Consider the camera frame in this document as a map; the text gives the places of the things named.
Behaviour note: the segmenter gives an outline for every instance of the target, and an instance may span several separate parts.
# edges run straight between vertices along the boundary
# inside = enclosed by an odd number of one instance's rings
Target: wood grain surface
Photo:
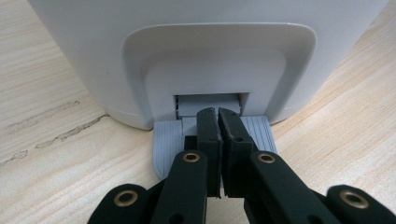
[[[348,184],[396,212],[396,0],[272,129],[308,187]],[[0,1],[0,223],[85,223],[117,185],[158,182],[151,150],[152,132],[92,99],[26,1]],[[243,201],[209,199],[206,223],[248,223]]]

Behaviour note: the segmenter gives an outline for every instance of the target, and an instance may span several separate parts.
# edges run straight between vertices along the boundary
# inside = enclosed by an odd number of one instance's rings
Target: brass ring
[[[344,201],[344,203],[359,209],[364,209],[369,206],[369,202],[367,202],[365,198],[348,189],[341,190],[340,198]]]
[[[126,194],[131,195],[131,198],[128,199],[128,200],[122,200],[121,197],[122,197],[123,195],[126,195]],[[138,196],[138,194],[137,194],[137,192],[134,191],[134,190],[130,190],[130,189],[129,189],[129,190],[121,191],[121,192],[118,193],[118,194],[116,195],[116,197],[114,198],[114,204],[115,204],[116,206],[118,206],[118,207],[126,207],[126,206],[129,206],[129,205],[131,205],[131,204],[133,204],[133,203],[136,202],[137,196]]]
[[[200,159],[200,156],[196,153],[187,153],[186,155],[183,156],[183,161],[186,162],[196,162]]]
[[[270,154],[267,153],[261,153],[257,159],[259,159],[259,161],[265,162],[265,163],[273,163],[276,159],[275,157],[271,156]]]

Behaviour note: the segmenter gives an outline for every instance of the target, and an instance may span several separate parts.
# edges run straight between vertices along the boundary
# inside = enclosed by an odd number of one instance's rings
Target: gray plastic part
[[[267,117],[241,117],[241,120],[259,150],[277,153]],[[154,123],[153,168],[158,178],[168,176],[176,154],[183,150],[186,135],[196,135],[196,118]]]
[[[193,118],[199,111],[209,107],[215,108],[215,111],[219,111],[219,107],[222,107],[238,114],[241,111],[236,93],[178,96],[178,116],[180,118]]]

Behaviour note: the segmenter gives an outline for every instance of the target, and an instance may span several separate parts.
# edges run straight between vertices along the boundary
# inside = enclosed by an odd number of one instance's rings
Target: table scratch
[[[20,159],[23,159],[23,158],[27,157],[28,153],[29,153],[28,150],[24,150],[24,151],[20,151],[18,153],[15,153],[8,160],[0,162],[0,168],[2,166],[6,165],[7,163],[9,163],[10,161],[20,160]]]
[[[81,131],[91,127],[93,124],[99,122],[102,118],[105,118],[105,117],[110,117],[110,116],[108,114],[104,114],[104,115],[100,116],[99,118],[94,119],[94,120],[92,120],[92,121],[90,121],[88,123],[78,125],[76,128],[70,130],[69,132],[61,133],[61,134],[59,134],[58,136],[54,137],[53,139],[51,139],[49,141],[46,141],[46,142],[43,142],[43,143],[40,143],[40,144],[36,145],[35,148],[48,147],[48,146],[50,146],[52,143],[54,143],[58,139],[60,139],[61,141],[64,141],[66,138],[80,133]]]
[[[14,123],[14,124],[8,125],[7,132],[9,134],[17,133],[17,132],[19,132],[22,129],[32,127],[32,126],[36,125],[37,123],[39,123],[40,121],[42,121],[43,119],[47,119],[49,117],[52,117],[54,114],[56,114],[56,113],[58,113],[58,112],[60,112],[62,110],[65,110],[67,108],[73,107],[75,105],[79,105],[79,101],[67,102],[65,104],[58,105],[58,106],[56,106],[54,108],[51,108],[49,110],[44,111],[43,113],[34,115],[34,116],[32,116],[32,117],[30,117],[28,119],[24,119],[24,120],[22,120],[22,121],[20,121],[18,123]]]

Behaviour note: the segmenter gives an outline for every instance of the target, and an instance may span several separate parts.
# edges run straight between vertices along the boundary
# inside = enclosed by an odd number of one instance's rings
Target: light wooden surface
[[[308,187],[352,185],[396,212],[396,0],[272,128]],[[26,1],[0,2],[0,223],[85,223],[117,185],[151,187],[151,140],[105,115]],[[209,199],[207,223],[248,223],[242,200]]]

